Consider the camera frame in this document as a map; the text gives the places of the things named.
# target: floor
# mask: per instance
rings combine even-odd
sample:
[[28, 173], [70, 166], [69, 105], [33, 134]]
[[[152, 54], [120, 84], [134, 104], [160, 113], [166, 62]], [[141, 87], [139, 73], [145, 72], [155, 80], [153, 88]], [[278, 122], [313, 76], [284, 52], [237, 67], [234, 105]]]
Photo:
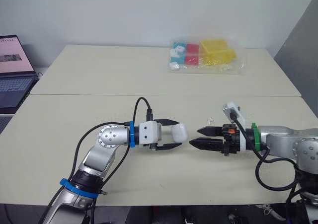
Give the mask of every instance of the floor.
[[[36, 224], [45, 207], [6, 205], [13, 224]], [[265, 216], [256, 206], [160, 206], [160, 207], [97, 207], [95, 224], [230, 224], [228, 214], [245, 217], [253, 224], [283, 224], [271, 215]], [[0, 223], [11, 224], [4, 204], [0, 204]]]

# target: laptop keyboard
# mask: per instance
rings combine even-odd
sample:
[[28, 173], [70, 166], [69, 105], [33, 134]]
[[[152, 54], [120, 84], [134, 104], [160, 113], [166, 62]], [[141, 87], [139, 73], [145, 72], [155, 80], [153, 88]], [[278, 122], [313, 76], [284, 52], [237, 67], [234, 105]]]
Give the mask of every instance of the laptop keyboard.
[[18, 78], [18, 79], [1, 79], [0, 92], [3, 91], [24, 91], [32, 78]]
[[12, 116], [0, 116], [0, 134], [5, 129]]

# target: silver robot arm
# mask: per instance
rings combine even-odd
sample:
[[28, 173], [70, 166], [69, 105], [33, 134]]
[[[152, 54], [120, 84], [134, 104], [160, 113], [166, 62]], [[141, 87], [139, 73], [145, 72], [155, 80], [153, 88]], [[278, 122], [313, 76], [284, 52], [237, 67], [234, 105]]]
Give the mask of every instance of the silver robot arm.
[[121, 145], [128, 145], [128, 142], [129, 128], [117, 125], [103, 127], [98, 132], [96, 144], [88, 151], [72, 180], [68, 182], [63, 179], [61, 184], [66, 186], [49, 209], [43, 223], [81, 224], [87, 218], [86, 211], [98, 196], [94, 193], [98, 192], [102, 179], [112, 165], [116, 150]]
[[[287, 203], [300, 194], [302, 205], [305, 206], [309, 223], [318, 220], [318, 128], [307, 130], [293, 130], [283, 126], [256, 126], [246, 129], [246, 119], [240, 108], [233, 102], [223, 106], [223, 112], [232, 124], [224, 124], [222, 127], [207, 126], [198, 130], [208, 137], [222, 137], [212, 139], [208, 137], [196, 138], [190, 144], [198, 149], [220, 151], [228, 156], [230, 153], [253, 150], [260, 162], [255, 169], [258, 182], [272, 191], [286, 191], [296, 188], [300, 191], [292, 191]], [[280, 157], [284, 161], [294, 164], [297, 179], [286, 187], [269, 187], [264, 185], [259, 178], [259, 167], [265, 162], [266, 156], [261, 156], [258, 151], [266, 151], [273, 156]]]
[[[158, 146], [161, 140], [161, 125], [171, 126], [175, 143]], [[99, 194], [104, 193], [103, 178], [115, 159], [121, 145], [134, 147], [140, 145], [152, 150], [172, 149], [187, 139], [185, 126], [176, 121], [162, 119], [147, 121], [134, 127], [125, 124], [107, 125], [97, 135], [96, 144], [88, 151], [71, 180], [62, 179], [62, 191], [45, 215], [44, 224], [84, 224], [89, 223], [87, 210]]]

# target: wire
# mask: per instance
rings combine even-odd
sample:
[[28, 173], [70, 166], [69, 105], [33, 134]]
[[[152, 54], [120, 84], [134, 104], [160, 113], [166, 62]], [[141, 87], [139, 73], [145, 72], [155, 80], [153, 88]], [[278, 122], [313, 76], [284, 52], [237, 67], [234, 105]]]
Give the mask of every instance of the wire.
[[93, 130], [97, 129], [98, 127], [101, 127], [101, 126], [107, 126], [107, 125], [124, 125], [124, 123], [119, 123], [119, 122], [105, 122], [105, 123], [101, 123], [97, 126], [94, 126], [93, 128], [89, 129], [83, 136], [82, 138], [79, 140], [78, 142], [78, 145], [76, 146], [76, 149], [75, 149], [75, 154], [74, 154], [74, 159], [73, 159], [73, 166], [72, 166], [72, 170], [71, 170], [71, 173], [70, 173], [70, 176], [68, 178], [68, 181], [71, 180], [71, 178], [73, 177], [74, 175], [74, 172], [75, 172], [75, 169], [76, 169], [76, 163], [77, 163], [77, 160], [78, 160], [78, 154], [79, 154], [79, 150], [80, 150], [80, 145], [81, 143], [83, 142], [83, 140], [86, 138], [86, 136], [89, 135], [89, 133], [91, 133]]
[[[145, 99], [144, 97], [139, 97], [138, 100], [136, 101], [136, 104], [135, 104], [134, 115], [133, 115], [133, 123], [135, 123], [138, 104], [139, 104], [139, 102], [140, 102], [141, 100], [143, 100], [143, 101], [146, 103], [148, 109], [151, 109], [151, 107], [150, 107], [150, 105], [149, 105], [147, 99]], [[105, 179], [105, 181], [103, 182], [103, 185], [101, 186], [101, 188], [104, 187], [104, 185], [110, 180], [110, 178], [111, 178], [111, 177], [114, 175], [114, 173], [118, 170], [118, 168], [120, 167], [120, 165], [124, 162], [124, 160], [125, 160], [125, 158], [126, 158], [128, 152], [129, 152], [129, 149], [130, 149], [130, 146], [129, 146], [129, 144], [128, 144], [124, 156], [122, 157], [122, 159], [120, 160], [120, 162], [118, 163], [118, 165], [114, 168], [114, 170], [110, 173], [110, 175]]]
[[[93, 128], [91, 128], [90, 130], [88, 130], [83, 136], [82, 138], [79, 140], [78, 145], [76, 146], [75, 149], [75, 154], [74, 154], [74, 160], [73, 160], [73, 166], [72, 166], [72, 170], [70, 173], [70, 176], [68, 178], [68, 181], [71, 180], [71, 178], [74, 175], [75, 172], [75, 168], [76, 168], [76, 163], [77, 163], [77, 159], [78, 159], [78, 154], [79, 154], [79, 150], [80, 150], [80, 146], [81, 143], [83, 142], [83, 140], [85, 139], [86, 136], [88, 136], [89, 133], [91, 133], [93, 130], [95, 130], [98, 127], [101, 126], [106, 126], [106, 125], [110, 125], [110, 124], [114, 124], [114, 125], [124, 125], [124, 123], [118, 123], [118, 122], [105, 122], [105, 123], [101, 123], [99, 125], [94, 126]], [[55, 199], [57, 198], [57, 196], [60, 194], [60, 192], [63, 190], [64, 186], [60, 187], [59, 190], [54, 194], [53, 198], [51, 199], [51, 201], [49, 202], [48, 206], [46, 207], [44, 213], [42, 214], [39, 224], [42, 224], [42, 222], [44, 221], [44, 218], [46, 217], [50, 207], [52, 206], [52, 204], [54, 203]]]
[[238, 121], [236, 115], [234, 115], [233, 113], [230, 114], [230, 117], [231, 119], [236, 123], [236, 125], [238, 126], [239, 130], [241, 131], [241, 133], [243, 134], [243, 136], [245, 137], [246, 141], [247, 141], [247, 145], [248, 147], [256, 154], [256, 156], [259, 158], [259, 162], [257, 163], [256, 165], [256, 168], [255, 168], [255, 176], [256, 176], [256, 179], [257, 181], [259, 182], [259, 184], [261, 186], [263, 186], [264, 188], [268, 189], [268, 190], [271, 190], [271, 191], [286, 191], [286, 190], [289, 190], [289, 189], [293, 189], [296, 187], [297, 183], [300, 182], [300, 180], [302, 179], [302, 176], [300, 177], [297, 177], [296, 176], [296, 173], [295, 173], [295, 179], [292, 183], [284, 186], [284, 187], [271, 187], [271, 186], [268, 186], [266, 185], [265, 183], [262, 182], [262, 180], [260, 179], [260, 176], [259, 176], [259, 169], [260, 169], [260, 166], [263, 164], [263, 163], [274, 163], [274, 162], [278, 162], [278, 161], [287, 161], [287, 162], [290, 162], [295, 169], [297, 169], [297, 165], [294, 161], [292, 161], [291, 159], [289, 158], [273, 158], [273, 159], [266, 159], [267, 156], [269, 155], [270, 153], [270, 149], [267, 147], [266, 148], [266, 151], [265, 151], [265, 154], [262, 156], [261, 154], [259, 154], [255, 147], [254, 147], [254, 144], [253, 142], [249, 139], [245, 129], [243, 128], [243, 126], [240, 124], [240, 122]]
[[286, 219], [287, 219], [287, 220], [290, 220], [289, 208], [290, 208], [290, 205], [291, 205], [291, 203], [292, 203], [292, 199], [293, 199], [294, 197], [296, 197], [298, 194], [301, 194], [301, 193], [303, 193], [303, 192], [305, 192], [305, 189], [304, 189], [304, 188], [301, 188], [301, 189], [299, 189], [299, 190], [296, 191], [296, 192], [290, 192], [290, 194], [289, 194], [289, 196], [288, 196], [288, 198], [287, 198], [287, 200], [286, 200]]
[[[135, 109], [134, 109], [134, 114], [133, 114], [133, 123], [135, 123], [135, 119], [136, 119], [136, 113], [137, 113], [137, 107], [138, 107], [138, 104], [139, 102], [143, 100], [148, 109], [151, 109], [147, 99], [145, 99], [144, 97], [139, 97], [136, 104], [135, 104]], [[73, 177], [74, 175], [74, 172], [75, 172], [75, 169], [76, 169], [76, 163], [77, 163], [77, 159], [78, 159], [78, 154], [79, 154], [79, 150], [80, 150], [80, 146], [83, 142], [83, 140], [86, 138], [86, 136], [88, 136], [93, 130], [95, 130], [96, 128], [99, 128], [101, 126], [106, 126], [106, 125], [110, 125], [110, 124], [114, 124], [114, 125], [124, 125], [124, 123], [119, 123], [119, 122], [105, 122], [105, 123], [102, 123], [102, 124], [99, 124], [99, 125], [96, 125], [94, 127], [92, 127], [91, 129], [89, 129], [83, 136], [82, 138], [79, 140], [78, 142], [78, 145], [76, 146], [76, 149], [75, 149], [75, 154], [74, 154], [74, 159], [73, 159], [73, 165], [72, 165], [72, 170], [71, 170], [71, 173], [69, 175], [69, 178], [68, 178], [68, 181], [71, 180], [71, 178]], [[117, 169], [120, 167], [120, 165], [123, 163], [123, 161], [125, 160], [127, 154], [128, 154], [128, 151], [130, 149], [130, 146], [129, 144], [127, 145], [127, 149], [126, 149], [126, 152], [124, 154], [124, 156], [122, 157], [122, 159], [120, 160], [120, 162], [118, 163], [118, 165], [114, 168], [114, 170], [110, 173], [110, 175], [105, 179], [105, 181], [103, 182], [101, 188], [109, 181], [109, 179], [114, 175], [114, 173], [117, 171]], [[46, 207], [40, 221], [39, 221], [39, 224], [42, 224], [45, 216], [47, 215], [50, 207], [52, 206], [53, 202], [55, 201], [55, 199], [57, 198], [57, 196], [60, 194], [60, 192], [63, 190], [64, 186], [62, 186], [61, 188], [59, 188], [59, 190], [55, 193], [55, 195], [53, 196], [53, 198], [51, 199], [51, 201], [49, 202], [48, 206]], [[96, 199], [93, 201], [92, 203], [92, 213], [91, 213], [91, 216], [94, 216], [94, 212], [95, 212], [95, 206], [96, 206]], [[91, 224], [94, 224], [94, 217], [91, 217]]]
[[5, 215], [6, 215], [6, 218], [8, 219], [8, 221], [13, 224], [13, 221], [11, 220], [11, 218], [9, 217], [9, 213], [8, 213], [8, 209], [7, 209], [7, 206], [6, 204], [4, 204], [4, 211], [5, 211]]
[[95, 208], [96, 208], [96, 198], [93, 200], [93, 204], [91, 207], [91, 213], [90, 213], [90, 223], [94, 224], [95, 223]]

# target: table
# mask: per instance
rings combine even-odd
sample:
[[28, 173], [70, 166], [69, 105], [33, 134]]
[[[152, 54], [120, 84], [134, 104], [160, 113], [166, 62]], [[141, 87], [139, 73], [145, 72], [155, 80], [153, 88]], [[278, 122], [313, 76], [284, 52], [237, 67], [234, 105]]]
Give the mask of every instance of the table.
[[169, 48], [67, 45], [32, 94], [300, 96], [265, 49], [243, 52], [243, 75], [167, 72]]
[[[105, 121], [129, 121], [137, 96], [30, 95], [0, 136], [0, 203], [46, 205], [68, 177], [80, 137]], [[294, 129], [318, 126], [300, 97], [147, 96], [155, 118], [185, 123], [189, 140], [212, 117], [228, 123], [222, 105], [232, 99], [241, 107], [247, 125], [282, 125]], [[137, 121], [143, 121], [141, 103]], [[98, 130], [84, 140], [79, 161], [95, 144]], [[122, 157], [121, 147], [112, 167]], [[283, 203], [288, 192], [272, 192], [256, 181], [257, 159], [252, 152], [230, 154], [203, 151], [185, 142], [168, 151], [131, 149], [120, 169], [104, 187], [98, 205], [227, 205]], [[265, 164], [265, 183], [282, 186], [293, 179], [293, 167]]]

